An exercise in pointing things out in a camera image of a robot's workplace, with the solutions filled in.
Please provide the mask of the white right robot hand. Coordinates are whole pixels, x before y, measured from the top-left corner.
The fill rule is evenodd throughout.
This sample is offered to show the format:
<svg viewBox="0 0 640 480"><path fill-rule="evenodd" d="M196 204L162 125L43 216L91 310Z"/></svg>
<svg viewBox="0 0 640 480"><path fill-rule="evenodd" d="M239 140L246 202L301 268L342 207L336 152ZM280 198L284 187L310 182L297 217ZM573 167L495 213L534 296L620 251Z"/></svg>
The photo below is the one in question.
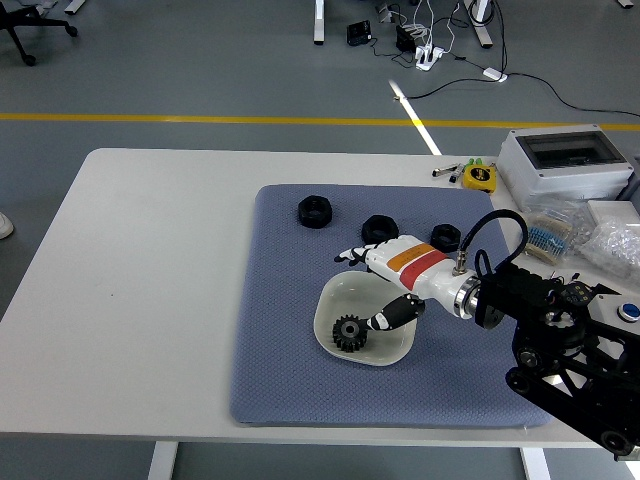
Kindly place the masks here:
<svg viewBox="0 0 640 480"><path fill-rule="evenodd" d="M416 319L424 302L436 300L450 314L470 319L475 273L454 272L456 262L412 235L401 235L375 245L356 247L340 253L335 260L351 266L365 264L370 272L392 283L401 295L375 315L360 320L359 326L372 331L390 331Z"/></svg>

